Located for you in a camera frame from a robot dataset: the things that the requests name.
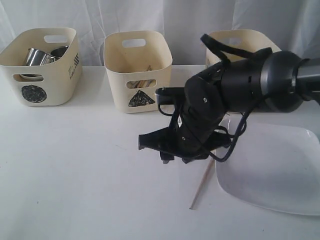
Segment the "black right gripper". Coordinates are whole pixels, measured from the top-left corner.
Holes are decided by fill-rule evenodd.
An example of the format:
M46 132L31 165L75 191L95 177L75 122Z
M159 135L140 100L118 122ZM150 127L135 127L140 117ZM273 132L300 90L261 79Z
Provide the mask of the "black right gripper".
M199 102L184 99L176 104L158 105L158 110L171 117L169 126L140 134L138 149L158 151L163 164L175 157L185 164L206 159L213 150L229 147L232 143L231 135L220 126L227 110L219 99L201 99Z

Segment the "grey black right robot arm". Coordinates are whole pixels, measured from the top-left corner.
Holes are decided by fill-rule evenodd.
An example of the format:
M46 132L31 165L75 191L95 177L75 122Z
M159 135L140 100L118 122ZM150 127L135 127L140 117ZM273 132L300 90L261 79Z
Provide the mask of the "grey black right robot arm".
M221 61L183 87L155 91L159 107L172 105L167 127L138 136L138 149L159 152L164 164L212 157L223 163L246 131L253 112L290 113L320 100L320 61L290 51L262 49L238 61Z

